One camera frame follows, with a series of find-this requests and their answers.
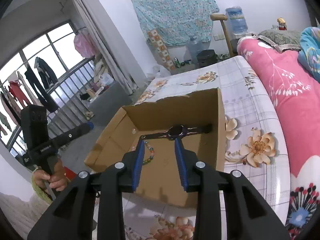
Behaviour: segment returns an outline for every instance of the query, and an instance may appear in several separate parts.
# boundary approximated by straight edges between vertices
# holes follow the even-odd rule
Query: silver bolt
[[[197,166],[198,168],[204,168],[204,167],[205,167],[205,163],[204,163],[204,162],[197,162],[197,163],[196,163],[196,166]]]
[[[124,163],[116,163],[116,164],[115,164],[115,167],[116,167],[117,169],[122,169],[122,168],[124,167]]]
[[[79,177],[80,177],[81,179],[84,179],[86,176],[88,176],[87,171],[81,171],[81,172],[79,173]]]
[[[238,171],[238,170],[234,170],[234,171],[232,172],[232,175],[235,176],[236,178],[239,178],[239,177],[241,176],[241,172]]]

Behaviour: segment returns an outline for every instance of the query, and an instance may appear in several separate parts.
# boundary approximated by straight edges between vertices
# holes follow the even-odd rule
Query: curtain
[[[110,52],[107,49],[106,41],[101,33],[100,29],[94,20],[94,12],[90,11],[89,7],[83,2],[83,0],[72,0],[76,7],[80,17],[82,18],[88,32],[90,33],[92,39],[97,45],[97,48],[102,53],[105,58],[108,67],[110,68],[113,77],[118,81],[124,88],[128,95],[131,95],[135,84],[132,83],[131,76],[125,69],[120,69],[121,67],[117,65]]]

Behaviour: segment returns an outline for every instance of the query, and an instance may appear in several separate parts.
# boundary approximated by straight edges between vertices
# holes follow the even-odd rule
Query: red cloth
[[[14,96],[14,98],[18,99],[22,107],[26,106],[23,100],[27,103],[27,105],[32,105],[27,96],[22,92],[18,83],[11,81],[9,86],[9,92]]]

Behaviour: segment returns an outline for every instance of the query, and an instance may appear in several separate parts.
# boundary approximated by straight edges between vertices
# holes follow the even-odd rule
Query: pink bedding
[[[294,239],[319,203],[320,84],[299,65],[297,51],[280,54],[260,40],[247,38],[238,43],[238,53],[262,81],[281,123],[292,190],[286,226]]]

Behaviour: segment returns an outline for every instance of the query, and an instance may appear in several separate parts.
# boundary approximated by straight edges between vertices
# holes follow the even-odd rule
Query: gray floor
[[[146,87],[137,89],[131,96],[130,99],[132,102],[136,102],[138,97],[144,92]],[[116,111],[122,106],[121,102],[116,102],[116,108],[113,108],[110,112],[110,116],[107,117],[108,121],[111,120]],[[88,153],[92,149],[93,145],[97,141],[98,137],[106,127],[105,120],[100,120],[101,116],[96,115],[90,121],[94,123],[94,129],[88,134],[72,141],[65,150],[60,150],[59,154],[63,165],[68,167],[75,173],[81,171],[89,171],[91,169],[84,164],[84,160],[87,157]]]

